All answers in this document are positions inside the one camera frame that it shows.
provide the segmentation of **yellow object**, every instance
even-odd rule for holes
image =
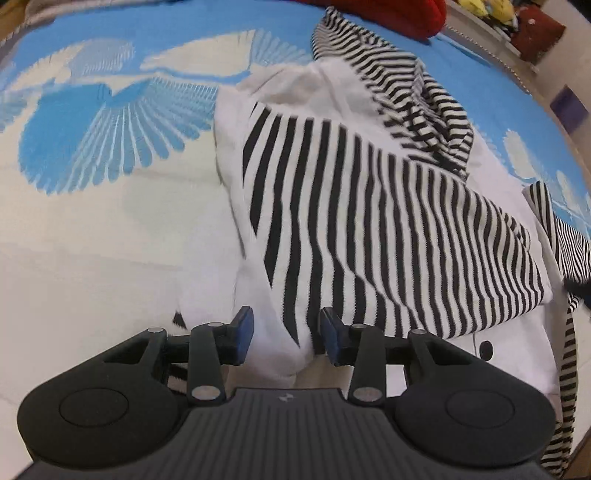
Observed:
[[[457,0],[457,2],[472,15],[476,15],[477,17],[485,17],[488,15],[488,11],[482,0]]]
[[[486,5],[491,17],[507,25],[512,22],[515,10],[509,0],[486,0]]]

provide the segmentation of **clothing pile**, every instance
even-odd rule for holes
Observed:
[[[542,391],[557,415],[544,457],[572,442],[584,237],[542,183],[508,173],[413,54],[329,8],[307,66],[261,69],[222,87],[215,112],[223,187],[188,246],[175,322],[190,329],[255,313],[228,388],[338,386],[317,334],[322,307],[388,336],[424,329]],[[388,395],[405,389],[389,367]]]

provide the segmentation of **feather pattern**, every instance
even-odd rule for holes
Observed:
[[[118,72],[135,54],[131,42],[116,38],[97,38],[87,42],[67,64],[72,78]]]
[[[306,65],[311,55],[290,43],[282,41],[266,30],[257,30],[252,39],[251,70],[253,66],[268,67],[280,63]]]
[[[210,130],[216,94],[212,86],[152,77],[115,96],[104,84],[44,95],[22,135],[21,171],[48,194],[115,181]]]
[[[0,133],[11,125],[26,107],[27,100],[24,95],[14,94],[0,96]]]

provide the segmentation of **black button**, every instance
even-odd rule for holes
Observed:
[[[492,343],[488,340],[485,340],[480,344],[480,358],[484,361],[488,362],[492,358],[492,354],[494,353],[494,349],[492,347]]]

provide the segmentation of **wall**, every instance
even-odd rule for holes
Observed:
[[[538,65],[538,89],[552,100],[568,84],[591,111],[591,23],[567,0],[548,0],[543,10],[566,31]]]

